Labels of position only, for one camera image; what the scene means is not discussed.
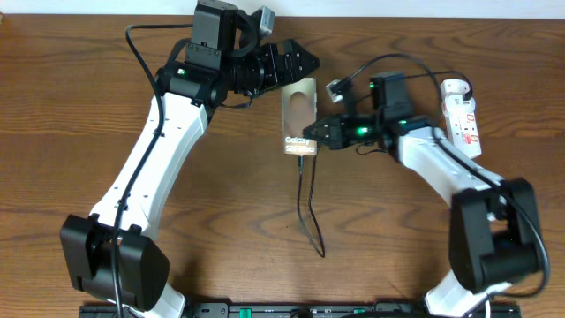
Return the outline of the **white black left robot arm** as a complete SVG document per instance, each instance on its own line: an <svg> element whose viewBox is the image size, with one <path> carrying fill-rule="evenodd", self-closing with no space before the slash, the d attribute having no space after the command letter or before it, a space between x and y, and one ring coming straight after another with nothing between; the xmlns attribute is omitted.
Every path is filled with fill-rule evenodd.
<svg viewBox="0 0 565 318"><path fill-rule="evenodd" d="M191 35L148 72L154 95L145 126L110 189L86 217L70 215L60 239L74 289L110 304L109 316L179 317L185 296L169 284L156 245L162 211L186 157L229 94L253 101L296 83L319 59L294 40L269 41L274 13L198 2Z"/></svg>

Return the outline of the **black mounting rail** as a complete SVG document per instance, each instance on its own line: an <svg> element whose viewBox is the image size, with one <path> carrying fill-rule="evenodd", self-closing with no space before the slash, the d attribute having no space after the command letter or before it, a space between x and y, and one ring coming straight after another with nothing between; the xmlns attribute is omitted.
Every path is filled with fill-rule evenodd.
<svg viewBox="0 0 565 318"><path fill-rule="evenodd" d="M518 305L492 304L493 318L520 318ZM229 305L226 303L189 304L179 317L183 318L291 318L291 317L433 317L423 305L407 300L384 300L372 305ZM114 306L92 305L79 308L80 318L118 317Z"/></svg>

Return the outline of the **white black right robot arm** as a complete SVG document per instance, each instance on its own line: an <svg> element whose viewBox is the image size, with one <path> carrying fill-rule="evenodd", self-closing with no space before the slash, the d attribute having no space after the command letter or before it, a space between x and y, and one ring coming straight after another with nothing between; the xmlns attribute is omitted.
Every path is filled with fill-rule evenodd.
<svg viewBox="0 0 565 318"><path fill-rule="evenodd" d="M401 72L382 72L369 83L375 113L359 114L350 82L335 80L328 92L347 111L325 117L303 134L331 150L375 144L413 170L440 195L450 211L450 271L412 314L428 317L512 317L517 310L492 302L528 275L549 277L549 258L539 226L536 195L523 178L507 180L475 163L455 140L453 129L470 123L474 111L471 84L448 79L439 87L443 132L413 112Z"/></svg>

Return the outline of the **white power strip socket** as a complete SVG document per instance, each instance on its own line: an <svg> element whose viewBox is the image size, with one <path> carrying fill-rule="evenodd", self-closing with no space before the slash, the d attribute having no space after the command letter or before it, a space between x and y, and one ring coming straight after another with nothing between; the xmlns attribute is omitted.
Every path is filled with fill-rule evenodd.
<svg viewBox="0 0 565 318"><path fill-rule="evenodd" d="M475 116L476 102L469 95L470 85L461 79L441 83L442 113L448 139L471 159L482 154Z"/></svg>

